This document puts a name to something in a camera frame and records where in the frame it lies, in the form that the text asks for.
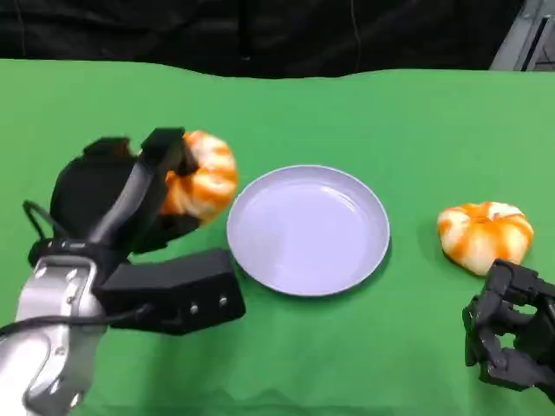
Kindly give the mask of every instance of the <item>screw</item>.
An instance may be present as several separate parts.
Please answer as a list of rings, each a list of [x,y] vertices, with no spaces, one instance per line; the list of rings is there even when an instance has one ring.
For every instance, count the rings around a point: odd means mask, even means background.
[[[495,360],[495,367],[505,368],[506,367],[506,360],[503,359],[503,358],[499,358],[498,360]]]
[[[75,276],[77,276],[77,269],[72,269],[66,275],[66,280],[69,281],[69,280],[73,279]]]
[[[54,384],[52,384],[52,387],[50,388],[50,394],[54,394],[59,389],[60,389],[60,380],[58,379],[54,382]]]
[[[44,273],[46,273],[46,267],[41,267],[39,270],[36,271],[35,279],[38,279],[39,277],[43,277]]]
[[[69,406],[72,409],[79,404],[79,402],[81,401],[81,396],[82,396],[81,393],[78,393],[75,396],[73,396],[73,399],[71,400],[71,403],[69,403]]]

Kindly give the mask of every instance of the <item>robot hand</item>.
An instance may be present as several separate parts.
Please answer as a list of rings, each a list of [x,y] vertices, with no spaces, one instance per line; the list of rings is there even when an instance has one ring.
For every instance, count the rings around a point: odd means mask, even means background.
[[[182,129],[156,129],[138,157],[125,140],[99,140],[62,172],[52,216],[24,204],[41,239],[29,254],[34,271],[16,321],[0,328],[3,413],[60,416],[78,406],[108,327],[183,335],[245,314],[225,250],[164,263],[127,260],[199,225],[188,216],[160,217],[167,172],[196,169],[182,136]],[[53,238],[44,236],[33,211],[53,225]]]
[[[514,306],[532,305],[533,315]],[[512,390],[537,387],[555,402],[555,286],[538,273],[496,260],[482,292],[463,309],[466,363],[480,380]],[[498,335],[514,334],[514,348]]]

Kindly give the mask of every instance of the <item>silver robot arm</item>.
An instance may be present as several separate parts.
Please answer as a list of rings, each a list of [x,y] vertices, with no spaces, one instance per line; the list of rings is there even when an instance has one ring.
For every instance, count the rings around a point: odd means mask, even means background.
[[[41,239],[29,254],[36,266],[23,287],[16,321],[0,328],[0,414],[63,416],[79,406],[93,383],[95,352],[108,325],[184,335],[245,314],[225,250],[126,264],[136,244],[164,243],[192,230],[188,218],[173,218],[175,228],[153,233],[167,195],[167,173],[197,169],[183,133],[180,128],[151,133],[120,195],[108,201],[103,217],[85,227],[83,239],[72,239],[35,206],[63,231],[63,237],[47,239],[26,209]],[[159,248],[154,244],[149,250]]]
[[[87,258],[42,258],[23,287],[16,321],[44,315],[102,317]],[[0,341],[0,406],[9,416],[63,416],[91,387],[106,325],[30,328]]]

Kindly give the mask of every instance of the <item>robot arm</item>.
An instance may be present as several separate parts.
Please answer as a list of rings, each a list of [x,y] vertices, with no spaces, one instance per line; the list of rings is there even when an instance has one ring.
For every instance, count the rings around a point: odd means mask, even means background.
[[[80,227],[86,234],[73,227],[61,235],[55,228],[54,238],[31,249],[35,268],[16,321],[0,328],[3,413],[60,416],[78,406],[92,385],[95,351],[108,327],[183,335],[245,313],[225,250],[164,263],[127,261],[132,251],[154,250],[198,225],[174,218],[172,227],[160,226],[167,172],[195,169],[182,135],[182,129],[157,129],[147,138],[140,156],[125,161],[129,173],[109,210],[93,226]]]
[[[514,306],[532,305],[533,315]],[[480,380],[512,390],[537,387],[555,402],[555,286],[524,267],[496,260],[482,292],[462,313],[466,364]],[[498,336],[514,334],[514,348]]]

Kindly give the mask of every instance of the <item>black cable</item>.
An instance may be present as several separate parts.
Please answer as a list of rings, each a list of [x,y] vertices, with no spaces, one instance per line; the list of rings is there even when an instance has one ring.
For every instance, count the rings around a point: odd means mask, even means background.
[[[41,225],[38,224],[38,221],[33,215],[33,212],[39,214],[44,221],[49,223],[55,233],[61,235],[62,237],[69,237],[68,232],[39,204],[32,201],[23,201],[23,210],[25,211],[25,215],[27,215],[29,221],[33,224],[33,227],[35,228],[41,240],[45,239],[46,236],[44,235],[44,231],[42,230]]]
[[[76,327],[110,325],[117,322],[127,321],[129,319],[139,319],[143,315],[153,310],[152,305],[143,305],[140,308],[122,312],[111,316],[63,316],[63,315],[45,315],[34,318],[23,319],[22,321],[12,322],[0,328],[0,338],[14,334],[16,332],[25,331],[33,328],[48,327],[51,325],[69,325]]]

